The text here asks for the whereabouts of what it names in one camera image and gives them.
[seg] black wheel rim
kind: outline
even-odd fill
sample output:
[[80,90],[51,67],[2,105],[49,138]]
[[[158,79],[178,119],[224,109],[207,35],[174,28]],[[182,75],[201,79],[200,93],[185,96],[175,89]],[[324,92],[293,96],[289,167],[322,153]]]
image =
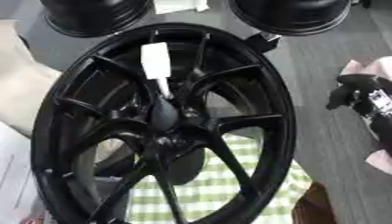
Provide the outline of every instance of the black wheel rim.
[[[180,53],[193,56],[178,71],[173,68],[169,82],[174,98],[164,103],[171,104],[177,118],[166,129],[157,130],[151,114],[162,98],[157,86],[145,80],[138,58],[141,45],[161,41],[169,44],[171,55],[177,55],[173,56],[173,67],[184,65],[182,59],[190,59]],[[207,66],[206,61],[216,59],[216,53],[221,56],[217,61],[222,67],[215,63]],[[102,78],[108,74],[115,84]],[[119,86],[133,91],[127,93],[133,98],[116,104],[114,89]],[[228,100],[237,103],[239,109],[250,105],[248,115],[211,117],[203,105],[203,95],[208,91],[224,93],[230,86],[231,93],[243,93],[248,102],[240,105],[238,97],[226,98],[231,97]],[[267,135],[250,177],[221,135],[254,126],[263,128]],[[74,160],[108,138],[123,140],[140,158],[136,164],[126,158],[125,164],[131,169],[122,174],[109,196],[96,203],[80,183],[70,186],[80,175]],[[176,223],[188,223],[165,178],[165,168],[191,151],[209,147],[237,177],[241,191],[223,208],[194,223],[250,223],[282,184],[294,143],[291,98],[275,68],[262,55],[237,37],[214,28],[155,24],[105,41],[64,72],[38,113],[31,162],[41,196],[59,223],[126,223],[114,215],[115,202],[147,174],[158,180]]]

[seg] gray floor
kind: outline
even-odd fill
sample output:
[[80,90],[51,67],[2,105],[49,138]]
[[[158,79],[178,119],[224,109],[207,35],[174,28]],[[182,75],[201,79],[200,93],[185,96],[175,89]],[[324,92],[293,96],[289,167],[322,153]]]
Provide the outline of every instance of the gray floor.
[[[333,31],[305,38],[284,38],[269,58],[286,79],[296,104],[297,160],[332,200],[339,224],[392,223],[392,177],[364,163],[376,150],[360,118],[341,108],[325,109],[334,78],[351,59],[370,62],[392,55],[392,1],[374,0],[372,10],[353,8]],[[210,0],[212,9],[197,14],[181,12],[155,16],[141,23],[193,22],[216,26],[247,37],[256,31],[236,19],[222,0]],[[17,28],[31,44],[36,59],[56,69],[67,68],[102,38],[69,38],[51,30],[38,0],[3,0],[0,18],[16,18]]]

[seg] brown object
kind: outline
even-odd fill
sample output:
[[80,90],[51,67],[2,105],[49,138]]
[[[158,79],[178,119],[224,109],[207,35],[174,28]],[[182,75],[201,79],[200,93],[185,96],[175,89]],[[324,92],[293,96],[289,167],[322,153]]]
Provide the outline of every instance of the brown object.
[[326,188],[313,183],[292,211],[294,224],[337,224]]

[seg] white label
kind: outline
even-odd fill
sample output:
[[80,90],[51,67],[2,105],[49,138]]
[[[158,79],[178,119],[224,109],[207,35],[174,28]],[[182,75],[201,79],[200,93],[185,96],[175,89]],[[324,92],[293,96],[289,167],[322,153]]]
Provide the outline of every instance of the white label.
[[142,65],[149,80],[170,77],[171,62],[167,43],[143,45]]

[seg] white tag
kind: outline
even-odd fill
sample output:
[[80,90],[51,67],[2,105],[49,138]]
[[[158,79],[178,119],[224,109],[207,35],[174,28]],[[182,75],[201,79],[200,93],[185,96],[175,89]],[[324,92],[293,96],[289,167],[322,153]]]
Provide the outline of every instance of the white tag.
[[148,80],[157,80],[162,95],[170,98],[167,79],[172,74],[172,67],[167,43],[142,46],[142,66]]

